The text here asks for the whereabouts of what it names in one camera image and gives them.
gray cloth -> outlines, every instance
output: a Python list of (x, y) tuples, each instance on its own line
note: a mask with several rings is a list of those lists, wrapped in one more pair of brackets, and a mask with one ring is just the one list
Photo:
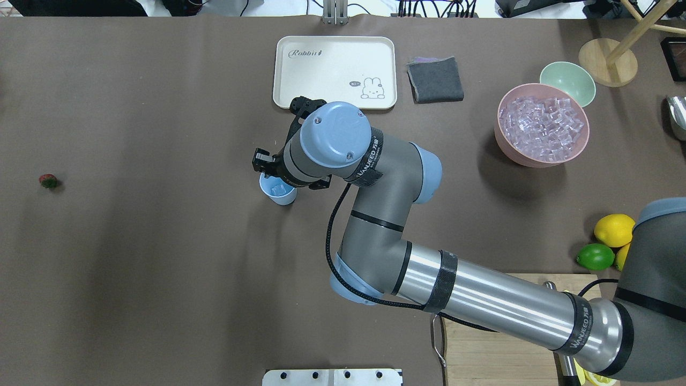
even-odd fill
[(407, 64), (417, 103), (452, 102), (464, 99), (455, 57), (415, 58)]

green bowl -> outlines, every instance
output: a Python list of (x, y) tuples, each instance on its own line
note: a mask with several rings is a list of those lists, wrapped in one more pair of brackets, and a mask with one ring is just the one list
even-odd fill
[(595, 82), (591, 74), (574, 63), (550, 63), (541, 71), (540, 79), (541, 83), (568, 93), (581, 107), (588, 106), (595, 98)]

strawberry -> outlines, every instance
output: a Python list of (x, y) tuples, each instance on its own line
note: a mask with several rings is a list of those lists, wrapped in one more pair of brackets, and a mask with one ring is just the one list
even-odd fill
[(55, 177), (52, 174), (44, 174), (38, 178), (38, 182), (40, 183), (40, 186), (43, 186), (44, 188), (47, 189), (52, 189), (56, 188), (57, 185), (59, 185), (59, 181), (57, 181), (57, 177)]

wooden pole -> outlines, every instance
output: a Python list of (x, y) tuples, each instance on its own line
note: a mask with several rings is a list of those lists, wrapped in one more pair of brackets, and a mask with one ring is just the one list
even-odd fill
[(634, 43), (636, 43), (636, 41), (638, 41), (675, 3), (676, 0), (661, 0), (658, 2), (655, 8), (653, 8), (643, 20), (636, 24), (636, 27), (634, 27), (634, 29), (631, 30), (631, 32), (629, 32), (619, 45), (607, 56), (605, 59), (607, 65), (614, 65), (617, 59), (634, 45)]
[[(643, 20), (643, 17), (641, 16), (641, 14), (638, 11), (636, 11), (636, 8), (634, 8), (634, 6), (631, 5), (629, 0), (621, 0), (621, 2), (622, 2), (622, 4), (624, 4), (624, 7), (627, 9), (627, 11), (629, 11), (629, 13), (632, 16), (634, 16), (634, 19), (636, 19), (636, 21)], [(686, 35), (686, 30), (684, 30), (683, 28), (669, 27), (667, 25), (659, 25), (659, 24), (651, 25), (650, 28), (652, 28), (654, 30), (658, 30), (658, 31), (665, 31), (665, 32), (671, 32), (674, 34)]]

blue joint cap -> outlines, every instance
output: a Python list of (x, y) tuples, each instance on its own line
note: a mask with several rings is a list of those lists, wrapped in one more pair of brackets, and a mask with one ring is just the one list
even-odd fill
[[(360, 276), (357, 276), (357, 274), (353, 272), (353, 270), (350, 269), (350, 267), (348, 267), (343, 262), (343, 260), (341, 260), (341, 257), (338, 255), (338, 253), (336, 254), (336, 261), (333, 262), (333, 266), (336, 268), (336, 271), (339, 275), (341, 275), (343, 280), (345, 280), (346, 283), (350, 284), (354, 289), (358, 290), (359, 292), (367, 294), (369, 296), (376, 297), (377, 299), (380, 299), (383, 295), (383, 293), (380, 293), (379, 291), (375, 290), (374, 287), (367, 284)], [(343, 284), (338, 282), (338, 279), (336, 279), (336, 276), (334, 276), (333, 273), (329, 278), (329, 284), (331, 285), (331, 288), (334, 290), (334, 292), (336, 292), (338, 295), (343, 296), (347, 300), (351, 300), (355, 303), (364, 304), (366, 306), (376, 305), (376, 303), (362, 299), (361, 297), (348, 291), (347, 288), (343, 287)]]
[(443, 165), (434, 153), (420, 148), (414, 142), (410, 143), (417, 149), (422, 160), (422, 190), (414, 203), (423, 204), (428, 202), (438, 190), (443, 176)]
[(369, 147), (372, 127), (352, 104), (330, 102), (310, 114), (300, 128), (305, 154), (325, 168), (345, 168), (358, 162)]
[(641, 211), (634, 229), (652, 218), (679, 212), (686, 212), (686, 197), (663, 198), (653, 201)]

